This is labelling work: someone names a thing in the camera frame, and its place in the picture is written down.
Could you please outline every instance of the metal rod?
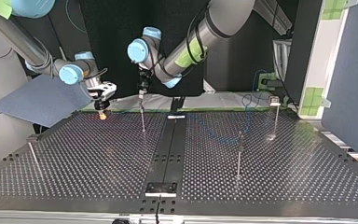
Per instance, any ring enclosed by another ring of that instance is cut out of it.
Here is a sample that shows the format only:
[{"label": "metal rod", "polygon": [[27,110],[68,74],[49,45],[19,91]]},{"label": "metal rod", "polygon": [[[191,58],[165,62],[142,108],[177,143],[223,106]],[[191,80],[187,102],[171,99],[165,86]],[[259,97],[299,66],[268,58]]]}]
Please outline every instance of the metal rod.
[{"label": "metal rod", "polygon": [[276,135],[276,132],[277,132],[278,117],[279,117],[279,106],[277,107],[277,114],[276,114],[276,117],[275,117],[274,135]]},{"label": "metal rod", "polygon": [[143,100],[140,99],[139,100],[139,108],[141,110],[141,118],[142,118],[142,132],[146,132],[146,128],[145,128],[145,115],[144,115],[144,106],[143,106]]},{"label": "metal rod", "polygon": [[34,153],[34,147],[32,146],[32,143],[28,143],[28,146],[31,149],[32,156],[34,157],[34,162],[36,163],[37,170],[39,171],[40,177],[44,180],[42,169],[40,169],[39,161],[37,160],[36,154]]},{"label": "metal rod", "polygon": [[30,147],[31,149],[31,152],[32,152],[32,156],[34,157],[34,162],[39,165],[39,161],[37,161],[37,157],[36,157],[36,154],[34,153],[34,147],[32,146],[32,143],[28,143],[28,146]]},{"label": "metal rod", "polygon": [[238,152],[237,179],[241,179],[241,152]]},{"label": "metal rod", "polygon": [[46,52],[13,18],[6,20],[0,16],[0,34],[29,64],[41,65],[46,61]]}]

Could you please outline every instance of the end effector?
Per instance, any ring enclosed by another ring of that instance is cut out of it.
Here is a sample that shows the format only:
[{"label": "end effector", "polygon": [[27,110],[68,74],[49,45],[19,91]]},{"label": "end effector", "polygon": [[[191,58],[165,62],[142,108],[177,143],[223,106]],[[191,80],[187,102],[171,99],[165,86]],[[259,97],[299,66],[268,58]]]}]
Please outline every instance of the end effector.
[{"label": "end effector", "polygon": [[67,85],[75,85],[80,82],[86,84],[88,94],[94,102],[94,108],[100,113],[101,119],[106,119],[105,110],[110,106],[109,98],[117,90],[117,86],[111,82],[102,82],[101,76],[107,72],[107,68],[99,71],[95,59],[91,52],[80,52],[75,55],[74,62],[67,62],[56,59],[52,66],[44,69],[38,69],[28,63],[28,69],[41,72],[51,73],[53,76],[60,77],[60,80]]}]

